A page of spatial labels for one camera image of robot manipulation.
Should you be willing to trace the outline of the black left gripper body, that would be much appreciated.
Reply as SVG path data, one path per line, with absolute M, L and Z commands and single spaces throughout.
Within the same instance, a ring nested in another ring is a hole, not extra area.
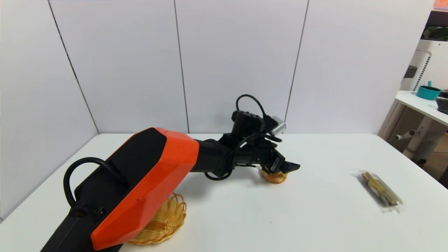
M 289 172 L 286 159 L 273 147 L 255 147 L 253 149 L 253 162 L 260 165 L 267 174 L 286 174 Z

